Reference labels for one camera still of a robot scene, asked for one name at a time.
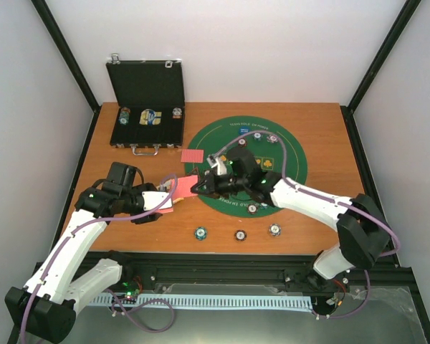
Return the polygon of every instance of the black metal frame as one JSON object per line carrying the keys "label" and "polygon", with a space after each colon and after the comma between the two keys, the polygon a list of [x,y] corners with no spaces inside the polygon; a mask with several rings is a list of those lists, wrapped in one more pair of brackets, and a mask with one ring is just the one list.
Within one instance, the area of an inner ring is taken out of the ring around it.
{"label": "black metal frame", "polygon": [[[341,113],[348,132],[353,155],[357,163],[360,178],[365,189],[365,193],[373,198],[377,206],[381,209],[381,202],[374,184],[373,176],[366,159],[363,144],[358,134],[357,125],[354,120],[354,112],[360,104],[363,96],[368,91],[374,78],[381,69],[387,56],[393,49],[394,44],[400,37],[402,31],[412,17],[421,0],[406,0],[402,10],[398,14],[393,26],[383,41],[378,53],[374,57],[368,71],[363,77],[358,89],[355,91],[349,105],[341,106]],[[53,246],[56,244],[62,233],[65,219],[67,217],[70,202],[75,191],[81,167],[84,163],[87,149],[90,144],[92,134],[95,129],[100,106],[95,99],[76,59],[74,58],[64,36],[57,26],[54,17],[49,10],[45,0],[32,0],[35,9],[42,18],[48,32],[51,34],[54,43],[64,57],[67,66],[76,79],[81,91],[86,97],[94,112],[89,133],[87,135],[80,160],[75,171],[70,192],[67,196],[62,216],[57,227]],[[302,267],[311,263],[311,256],[247,256],[247,255],[213,255],[213,254],[139,254],[130,253],[135,264],[140,267],[142,279],[146,288],[154,288],[156,283],[218,283],[218,284],[260,284],[275,285],[286,290],[285,273],[288,269]],[[77,275],[84,274],[87,270],[97,264],[102,253],[89,252],[84,259]],[[370,270],[371,283],[374,286],[406,286],[409,287],[413,297],[416,311],[419,314],[422,328],[426,339],[430,343],[430,322],[424,304],[419,293],[419,289],[410,268],[399,266],[398,257],[385,257],[378,260],[376,266]],[[363,271],[354,270],[350,273],[350,281],[353,285],[364,285],[365,276]],[[19,330],[13,328],[8,343],[16,343],[19,337]]]}

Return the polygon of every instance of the wooden tabletop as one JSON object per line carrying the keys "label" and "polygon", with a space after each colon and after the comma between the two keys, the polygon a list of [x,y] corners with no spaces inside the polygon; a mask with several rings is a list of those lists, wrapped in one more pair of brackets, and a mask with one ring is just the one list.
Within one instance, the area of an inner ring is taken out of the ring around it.
{"label": "wooden tabletop", "polygon": [[[113,161],[139,167],[145,181],[157,184],[169,173],[185,176],[181,150],[162,149],[157,156],[133,156],[129,148],[110,147],[118,104],[105,103],[92,136],[72,200],[81,191],[107,176]],[[306,185],[341,196],[363,192],[339,104],[328,103],[187,103],[183,139],[185,148],[205,125],[235,115],[272,120],[288,129],[304,148]],[[269,225],[282,227],[280,236],[268,234]],[[207,228],[203,241],[194,238],[198,226]],[[243,229],[247,239],[238,242],[234,232]],[[93,251],[193,252],[242,254],[315,254],[337,241],[336,233],[320,222],[289,210],[255,219],[219,213],[198,197],[184,199],[174,212],[149,224],[112,222],[93,244]]]}

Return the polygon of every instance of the gray floor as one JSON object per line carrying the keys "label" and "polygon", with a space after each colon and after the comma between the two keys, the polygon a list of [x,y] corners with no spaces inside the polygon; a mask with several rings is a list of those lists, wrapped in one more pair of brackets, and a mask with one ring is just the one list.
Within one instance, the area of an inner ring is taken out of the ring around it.
{"label": "gray floor", "polygon": [[[177,310],[173,327],[160,334],[144,333],[125,317],[112,317],[107,307],[87,307],[63,343],[426,343],[408,297],[405,290],[379,289],[365,309],[346,320],[317,321],[310,313],[288,311]],[[359,304],[346,295],[337,314]],[[170,315],[168,310],[144,309],[134,317],[159,328]]]}

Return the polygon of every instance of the round green mat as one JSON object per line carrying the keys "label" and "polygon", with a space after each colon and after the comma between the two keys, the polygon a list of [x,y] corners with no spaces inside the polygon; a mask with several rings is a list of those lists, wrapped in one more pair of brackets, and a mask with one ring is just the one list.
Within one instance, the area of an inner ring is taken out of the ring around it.
{"label": "round green mat", "polygon": [[[217,120],[201,131],[199,131],[193,140],[189,143],[190,149],[203,149],[203,163],[185,163],[186,174],[198,173],[200,176],[204,171],[209,169],[209,163],[206,158],[209,154],[214,154],[230,140],[240,135],[240,128],[253,130],[268,130],[276,133],[287,147],[287,176],[295,181],[304,184],[307,177],[307,161],[304,150],[298,140],[281,125],[270,120],[252,116],[234,116]],[[263,135],[260,141],[255,141],[253,135],[246,137],[247,149],[255,155],[257,162],[261,164],[264,170],[280,172],[282,169],[283,153],[279,143],[269,143],[266,136]],[[238,216],[238,217],[261,217],[278,212],[279,208],[259,207],[258,212],[251,215],[247,211],[249,204],[254,204],[245,192],[240,192],[236,196],[230,196],[229,199],[210,199],[209,197],[200,196],[201,200],[213,209],[221,213]]]}

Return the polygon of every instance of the white wall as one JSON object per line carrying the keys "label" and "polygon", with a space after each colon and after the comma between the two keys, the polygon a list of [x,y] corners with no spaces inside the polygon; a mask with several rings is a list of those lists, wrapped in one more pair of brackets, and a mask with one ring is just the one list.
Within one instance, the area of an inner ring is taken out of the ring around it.
{"label": "white wall", "polygon": [[422,1],[355,113],[388,220],[430,317],[430,1]]}
{"label": "white wall", "polygon": [[183,60],[191,102],[348,104],[404,0],[48,0],[99,101],[105,62]]}
{"label": "white wall", "polygon": [[0,0],[0,344],[4,296],[49,251],[91,118],[32,3]]}

